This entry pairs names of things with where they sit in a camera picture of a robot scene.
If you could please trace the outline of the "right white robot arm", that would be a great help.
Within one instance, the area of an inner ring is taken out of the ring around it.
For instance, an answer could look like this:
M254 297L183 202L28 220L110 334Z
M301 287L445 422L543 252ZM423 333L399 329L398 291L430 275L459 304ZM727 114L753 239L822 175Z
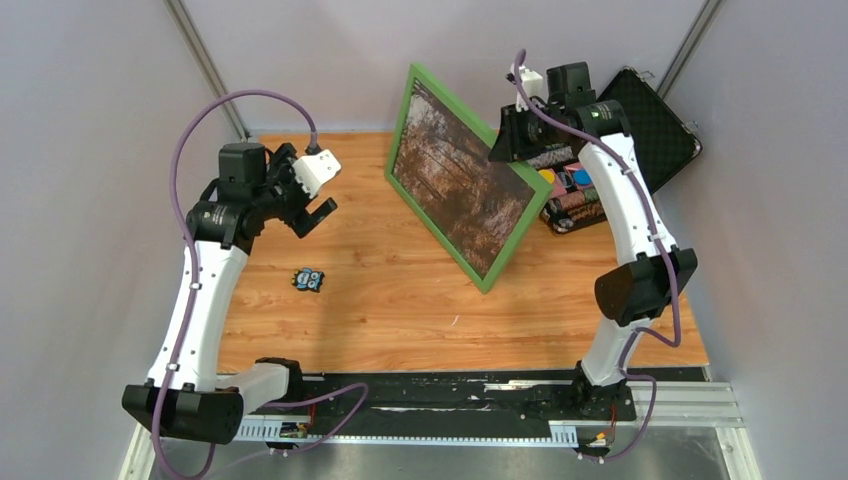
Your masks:
M567 390L577 413L596 417L624 390L643 335L680 344L679 296L698 259L693 249L679 247L661 220L637 160L632 123L618 101L597 98L586 63L540 75L519 52L506 77L516 99L501 109L490 161L527 162L569 147L611 228L617 266L595 281L602 319Z

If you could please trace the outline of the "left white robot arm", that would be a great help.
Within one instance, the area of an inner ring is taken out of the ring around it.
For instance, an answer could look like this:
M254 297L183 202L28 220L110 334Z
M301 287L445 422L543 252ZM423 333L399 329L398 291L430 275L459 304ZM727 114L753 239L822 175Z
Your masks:
M146 380L128 385L122 407L150 432L166 438L226 445L242 419L271 403L298 411L306 386L298 362L262 357L227 380L218 353L234 289L255 239L279 220L303 238L337 207L308 205L342 170L328 149L298 155L290 143L270 151L259 143L230 143L218 155L219 174L185 217L189 243L169 328Z

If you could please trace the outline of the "yellow dealer button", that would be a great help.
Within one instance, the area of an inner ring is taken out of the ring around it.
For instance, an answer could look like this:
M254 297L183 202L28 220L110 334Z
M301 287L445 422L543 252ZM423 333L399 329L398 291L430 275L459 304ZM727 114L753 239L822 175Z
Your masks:
M538 170L537 173L545 179L545 181L551 185L555 185L557 182L556 174L550 169L542 169Z

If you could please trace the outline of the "blue yellow chip row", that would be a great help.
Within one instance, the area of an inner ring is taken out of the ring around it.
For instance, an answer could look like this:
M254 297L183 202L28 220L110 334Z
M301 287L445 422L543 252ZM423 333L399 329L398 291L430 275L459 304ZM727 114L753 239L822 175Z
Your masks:
M549 150L533 158L530 158L526 163L536 170L552 168L556 165L562 165L576 159L575 154L569 146L559 149Z

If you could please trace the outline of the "small blue owl toy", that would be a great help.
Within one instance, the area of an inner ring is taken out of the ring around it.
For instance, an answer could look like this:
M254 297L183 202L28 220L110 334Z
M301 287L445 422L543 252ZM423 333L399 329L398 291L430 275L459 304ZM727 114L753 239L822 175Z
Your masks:
M325 273L312 268L301 268L293 274L291 284L298 291L319 293L321 291Z

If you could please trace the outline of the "clear dealer button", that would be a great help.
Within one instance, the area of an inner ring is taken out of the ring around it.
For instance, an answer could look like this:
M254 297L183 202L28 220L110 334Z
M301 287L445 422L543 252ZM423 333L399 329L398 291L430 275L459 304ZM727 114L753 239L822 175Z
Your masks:
M557 177L566 191L570 191L574 188L573 179L568 172L558 172Z

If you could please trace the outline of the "red playing card deck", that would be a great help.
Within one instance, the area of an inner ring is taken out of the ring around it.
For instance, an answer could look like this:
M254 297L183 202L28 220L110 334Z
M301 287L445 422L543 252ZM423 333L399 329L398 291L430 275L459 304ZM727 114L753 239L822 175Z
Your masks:
M562 184L560 183L560 181L559 181L559 179L558 179L558 177L557 177L557 182L556 182L556 184L555 184L555 185L553 185L553 190L552 190L552 193L551 193L551 197L552 197L552 198L561 197L561 196L566 195L567 193L568 193L568 191L566 191L566 190L563 188Z

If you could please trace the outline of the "blue dealer button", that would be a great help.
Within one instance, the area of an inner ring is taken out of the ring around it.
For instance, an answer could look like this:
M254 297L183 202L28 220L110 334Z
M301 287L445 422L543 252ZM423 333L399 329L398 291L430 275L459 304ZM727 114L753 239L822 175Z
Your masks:
M577 170L572 173L573 180L580 188L588 187L592 184L592 180L586 170Z

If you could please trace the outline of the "red poker chip row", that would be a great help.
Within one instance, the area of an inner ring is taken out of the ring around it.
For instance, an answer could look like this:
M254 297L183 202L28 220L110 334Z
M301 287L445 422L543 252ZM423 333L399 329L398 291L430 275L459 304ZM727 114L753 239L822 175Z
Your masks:
M575 191L555 197L550 203L555 212L568 212L582 207L587 201L582 191Z

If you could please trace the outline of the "green poker chip row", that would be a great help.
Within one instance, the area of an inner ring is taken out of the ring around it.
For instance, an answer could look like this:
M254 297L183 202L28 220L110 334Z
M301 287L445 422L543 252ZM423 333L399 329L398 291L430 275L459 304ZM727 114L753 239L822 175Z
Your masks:
M600 196L595 187L589 187L582 190L584 200L586 203L599 202Z

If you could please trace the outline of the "orange black chip row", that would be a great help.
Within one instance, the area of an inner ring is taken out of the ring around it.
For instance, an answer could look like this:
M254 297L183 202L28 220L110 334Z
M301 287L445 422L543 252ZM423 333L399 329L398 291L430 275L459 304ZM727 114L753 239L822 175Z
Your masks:
M565 219L570 229L579 229L603 222L606 216L601 203L592 202L567 210Z

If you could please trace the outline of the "black poker chip case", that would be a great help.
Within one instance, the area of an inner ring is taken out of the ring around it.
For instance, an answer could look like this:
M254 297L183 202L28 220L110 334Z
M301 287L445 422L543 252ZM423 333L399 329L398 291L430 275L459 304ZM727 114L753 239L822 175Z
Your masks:
M657 94L642 74L634 68L620 70L605 87L599 99L615 100L621 104L630 121L640 170L648 190L654 194L696 158L702 144L685 123ZM575 160L552 168L567 172L566 166ZM540 219L558 235L570 229L566 212L555 212L550 200L540 212Z

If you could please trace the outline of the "black mounting base rail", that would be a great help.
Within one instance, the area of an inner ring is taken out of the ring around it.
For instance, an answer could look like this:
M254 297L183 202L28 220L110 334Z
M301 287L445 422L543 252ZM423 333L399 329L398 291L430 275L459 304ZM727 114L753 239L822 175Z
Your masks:
M731 387L697 367L637 370L623 391L577 407L573 370L312 372L304 396L318 404L248 415L236 440L371 445L572 448L625 445L643 424L741 428Z

